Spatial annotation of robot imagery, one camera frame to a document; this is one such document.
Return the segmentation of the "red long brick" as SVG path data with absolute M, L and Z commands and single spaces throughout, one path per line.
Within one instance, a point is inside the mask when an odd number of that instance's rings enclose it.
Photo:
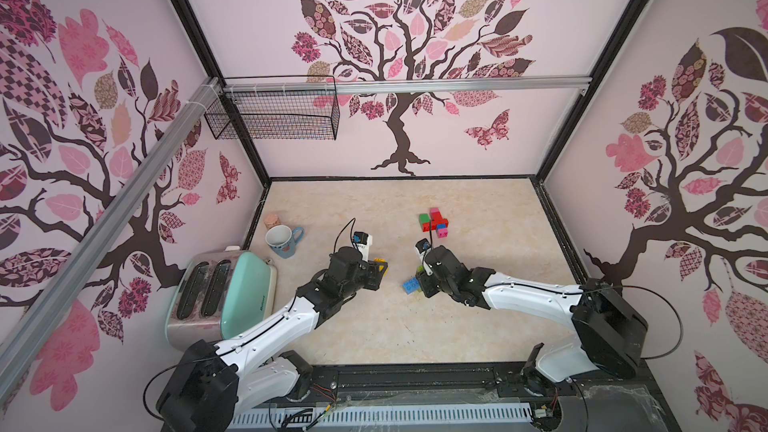
M 448 220 L 441 219 L 441 220 L 430 220 L 430 221 L 423 222 L 421 224 L 421 227 L 423 232 L 429 232 L 429 231 L 437 230 L 440 228 L 447 228 L 448 225 L 449 225 Z

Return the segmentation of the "green square brick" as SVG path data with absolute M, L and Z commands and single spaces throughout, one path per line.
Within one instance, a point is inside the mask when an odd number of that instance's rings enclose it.
M 427 213 L 419 215 L 419 223 L 423 232 L 429 232 L 431 230 L 431 217 Z

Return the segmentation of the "light blue long brick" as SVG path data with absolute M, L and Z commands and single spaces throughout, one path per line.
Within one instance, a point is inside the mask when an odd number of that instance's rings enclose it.
M 403 283 L 403 289 L 406 294 L 410 295 L 421 290 L 420 283 L 416 277 L 412 277 Z

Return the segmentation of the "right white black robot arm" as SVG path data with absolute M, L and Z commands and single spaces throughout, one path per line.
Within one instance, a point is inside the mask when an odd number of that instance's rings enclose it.
M 558 343 L 534 346 L 521 373 L 529 383 L 557 384 L 592 371 L 622 380 L 636 376 L 648 323 L 606 283 L 528 281 L 486 267 L 470 269 L 449 249 L 425 239 L 415 249 L 424 268 L 416 279 L 426 297 L 444 293 L 467 307 L 520 312 L 570 331 Z

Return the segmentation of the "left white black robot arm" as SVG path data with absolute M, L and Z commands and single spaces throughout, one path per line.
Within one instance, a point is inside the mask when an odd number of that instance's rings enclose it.
M 165 431 L 224 431 L 236 415 L 262 403 L 301 398 L 312 368 L 288 345 L 332 318 L 359 290 L 378 290 L 387 269 L 385 260 L 370 258 L 366 244 L 331 253 L 328 267 L 261 323 L 232 339 L 189 346 L 167 368 L 170 378 L 152 416 Z

